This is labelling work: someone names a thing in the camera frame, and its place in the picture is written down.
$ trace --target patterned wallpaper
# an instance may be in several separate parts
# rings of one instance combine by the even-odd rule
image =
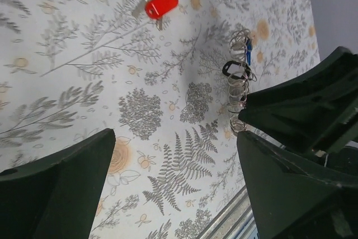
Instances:
[[[0,167],[113,128],[90,238],[192,239],[244,184],[230,35],[251,30],[252,90],[293,78],[319,62],[310,0],[180,0],[161,32],[138,2],[0,0]]]

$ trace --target orange flower print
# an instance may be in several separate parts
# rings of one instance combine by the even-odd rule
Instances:
[[[258,43],[258,34],[255,30],[251,31],[250,33],[250,39],[251,39],[251,42],[252,42],[252,46],[257,46],[257,43]]]
[[[129,162],[128,143],[116,138],[116,144],[113,150],[112,160],[108,169],[108,174],[115,174],[122,170]]]
[[[209,8],[209,11],[210,11],[210,14],[211,14],[212,18],[218,18],[218,17],[219,17],[219,13],[218,13],[218,9],[217,9],[217,8],[211,6],[211,7]]]
[[[200,0],[190,0],[190,4],[195,11],[198,11],[201,8]]]
[[[279,75],[280,74],[280,67],[276,67],[275,68],[275,75]]]
[[[262,40],[269,39],[270,29],[267,21],[265,19],[259,20],[257,23],[257,33]]]
[[[259,64],[262,63],[262,61],[263,61],[263,53],[262,53],[261,51],[260,51],[259,53],[257,53],[256,59],[257,59],[257,62],[258,62]]]
[[[314,36],[315,35],[315,28],[314,28],[314,25],[311,25],[308,29],[308,34],[310,37]]]
[[[96,210],[96,216],[98,216],[103,209],[103,199],[100,199],[100,202],[98,203],[97,210]]]

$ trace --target metal coil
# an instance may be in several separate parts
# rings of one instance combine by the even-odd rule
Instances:
[[[237,136],[238,132],[247,129],[246,123],[238,119],[238,114],[245,107],[247,95],[249,94],[249,82],[257,81],[256,75],[246,63],[248,52],[246,43],[249,40],[249,36],[249,29],[236,31],[229,43],[231,58],[244,67],[244,72],[237,71],[228,77],[229,87],[226,107],[228,112],[232,114],[230,128],[235,136]]]

